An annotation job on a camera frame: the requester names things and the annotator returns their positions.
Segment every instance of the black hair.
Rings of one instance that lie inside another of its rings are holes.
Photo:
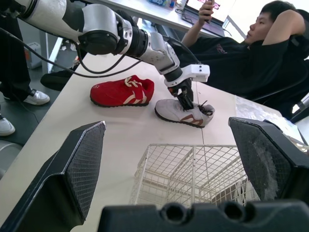
[[[293,4],[287,2],[287,1],[272,1],[268,4],[266,4],[263,9],[261,10],[261,13],[270,13],[270,19],[275,22],[278,15],[280,15],[282,12],[287,10],[293,10],[296,11],[296,8]]]

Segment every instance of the laptop screen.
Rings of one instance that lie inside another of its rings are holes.
[[[205,1],[207,0],[188,0],[186,6],[198,12]],[[215,0],[212,17],[223,23],[229,11],[232,9],[234,2],[235,0]]]

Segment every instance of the robotic arm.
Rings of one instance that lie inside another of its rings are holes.
[[[185,110],[193,108],[190,78],[207,82],[210,74],[208,65],[195,64],[181,69],[173,48],[161,34],[132,27],[101,4],[78,8],[70,0],[1,0],[0,13],[20,17],[43,31],[74,40],[90,54],[128,55],[153,64]]]

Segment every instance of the smartphone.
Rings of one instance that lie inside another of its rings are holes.
[[[208,0],[205,0],[207,2]],[[211,4],[214,5],[214,0],[211,0]],[[205,14],[205,16],[209,16],[209,14]],[[210,20],[205,20],[206,23],[210,23]]]

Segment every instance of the shoe sole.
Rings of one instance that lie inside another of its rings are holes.
[[[4,98],[5,100],[12,101],[12,102],[27,103],[27,104],[30,104],[30,105],[37,105],[37,106],[39,106],[39,105],[45,105],[45,104],[47,104],[48,102],[50,102],[50,99],[49,99],[47,102],[39,103],[39,104],[38,104],[37,102],[31,103],[31,102],[26,102],[26,101],[12,100],[12,99],[9,99],[9,98],[7,98],[7,97],[5,97],[5,96],[3,96],[3,98]]]
[[[200,128],[200,129],[203,129],[205,128],[205,126],[198,126],[198,125],[195,125],[195,124],[192,124],[192,123],[189,123],[189,122],[178,122],[178,121],[173,121],[173,120],[170,120],[170,119],[167,119],[167,118],[164,118],[162,117],[156,109],[154,109],[154,112],[155,114],[160,118],[162,119],[163,121],[167,121],[167,122],[173,122],[173,123],[181,123],[181,124],[186,124],[188,126],[191,126],[191,127],[196,127],[196,128]]]
[[[0,137],[6,137],[6,136],[9,136],[11,134],[13,134],[15,132],[15,128],[13,128],[13,130],[7,132],[7,133],[2,133],[0,134]]]
[[[149,104],[148,103],[143,103],[143,104],[124,104],[124,105],[115,105],[115,106],[112,106],[112,105],[102,105],[100,103],[97,103],[95,100],[93,100],[92,98],[90,98],[90,100],[97,106],[100,106],[100,107],[104,107],[104,108],[114,108],[114,107],[119,107],[119,106],[139,106],[139,107],[142,107],[142,106],[147,106]]]

